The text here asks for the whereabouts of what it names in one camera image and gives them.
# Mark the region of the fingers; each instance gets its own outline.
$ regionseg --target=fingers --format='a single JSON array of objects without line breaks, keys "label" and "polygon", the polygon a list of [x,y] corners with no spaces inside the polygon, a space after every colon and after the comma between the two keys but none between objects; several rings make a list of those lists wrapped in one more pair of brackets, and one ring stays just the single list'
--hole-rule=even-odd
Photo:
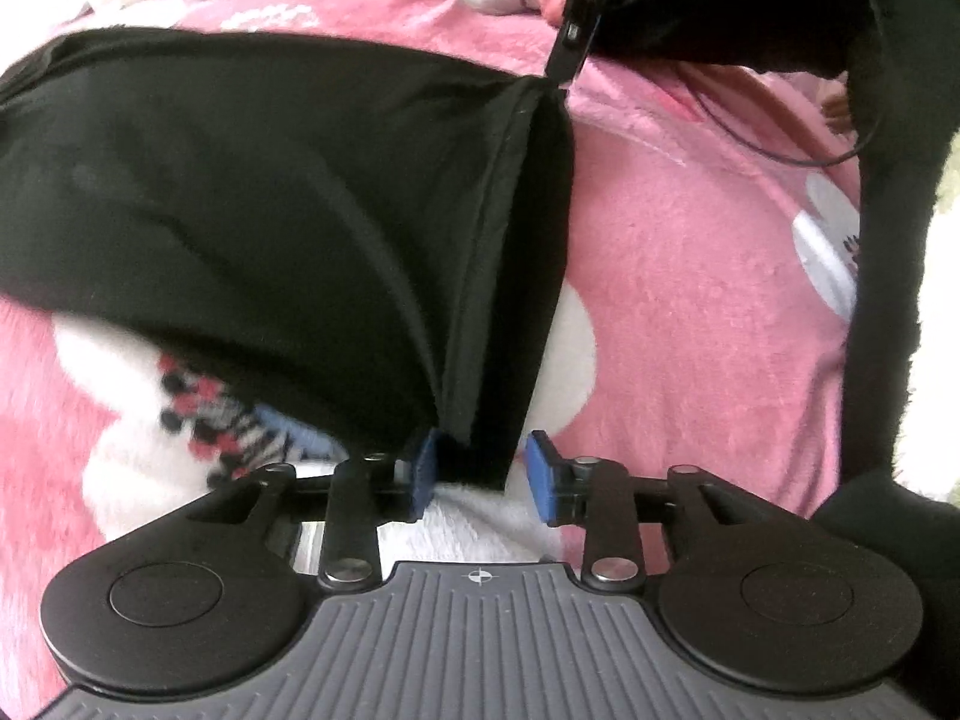
[{"label": "fingers", "polygon": [[846,89],[837,90],[824,97],[820,103],[820,110],[831,132],[837,135],[853,132],[853,117],[851,117],[850,99],[847,97]]}]

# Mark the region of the black fabric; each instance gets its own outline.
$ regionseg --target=black fabric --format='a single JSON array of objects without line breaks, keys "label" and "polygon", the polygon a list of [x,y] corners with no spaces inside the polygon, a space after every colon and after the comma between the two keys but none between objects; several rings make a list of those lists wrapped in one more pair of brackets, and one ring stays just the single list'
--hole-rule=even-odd
[{"label": "black fabric", "polygon": [[923,596],[923,630],[899,681],[930,712],[960,717],[960,509],[921,498],[883,469],[837,490],[813,521],[899,565]]},{"label": "black fabric", "polygon": [[889,469],[916,348],[917,292],[934,191],[960,129],[960,1],[878,0],[881,56],[866,0],[640,0],[602,20],[598,46],[757,71],[848,70],[860,132],[856,309],[847,343],[841,436],[845,479]]},{"label": "black fabric", "polygon": [[0,292],[361,451],[500,485],[565,268],[543,79],[291,35],[96,30],[0,80]]}]

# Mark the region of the white fleece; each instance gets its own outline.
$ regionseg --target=white fleece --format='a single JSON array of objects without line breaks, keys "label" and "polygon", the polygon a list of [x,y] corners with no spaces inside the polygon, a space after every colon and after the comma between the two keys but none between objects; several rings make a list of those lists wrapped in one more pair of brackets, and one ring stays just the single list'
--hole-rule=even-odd
[{"label": "white fleece", "polygon": [[896,444],[906,488],[960,506],[960,133],[953,139],[926,235],[920,345]]}]

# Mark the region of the patterned fabric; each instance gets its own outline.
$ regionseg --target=patterned fabric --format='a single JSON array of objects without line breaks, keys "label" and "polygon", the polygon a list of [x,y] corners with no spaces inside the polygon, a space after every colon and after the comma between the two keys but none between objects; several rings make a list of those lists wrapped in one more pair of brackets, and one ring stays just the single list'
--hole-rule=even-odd
[{"label": "patterned fabric", "polygon": [[270,463],[343,459],[343,450],[333,440],[326,440],[328,452],[310,452],[290,432],[265,425],[256,406],[234,398],[222,382],[168,355],[160,357],[158,367],[162,389],[171,397],[170,405],[160,412],[160,424],[172,435],[188,432],[190,453],[199,461],[213,461],[207,478],[211,488]]}]

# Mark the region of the blanket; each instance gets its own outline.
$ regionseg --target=blanket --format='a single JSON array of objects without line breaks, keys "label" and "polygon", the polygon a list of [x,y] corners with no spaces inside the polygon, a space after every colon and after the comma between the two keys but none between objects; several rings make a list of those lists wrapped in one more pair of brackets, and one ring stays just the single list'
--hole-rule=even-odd
[{"label": "blanket", "polygon": [[[0,64],[49,34],[14,12],[0,11],[10,38]],[[485,17],[455,0],[152,0],[73,28],[119,22],[332,34],[516,73],[541,71],[554,38],[539,18]],[[809,514],[837,479],[856,164],[795,170],[745,151],[702,115],[679,74],[766,148],[846,148],[797,79],[590,60],[569,98],[568,273],[527,427],[546,429],[569,456],[610,457],[637,475],[697,463]],[[0,707],[13,720],[59,690],[37,622],[51,576],[205,493],[235,454],[226,439],[198,442],[192,424],[162,421],[176,410],[168,365],[120,329],[0,303]],[[257,414],[256,429],[271,429],[269,411]],[[320,453],[305,454],[302,473],[329,471]],[[651,570],[662,569],[662,548],[648,541]],[[316,544],[308,533],[301,565]],[[519,464],[504,493],[448,485],[424,522],[381,533],[387,569],[542,555],[576,565],[579,547],[579,533],[536,520]]]}]

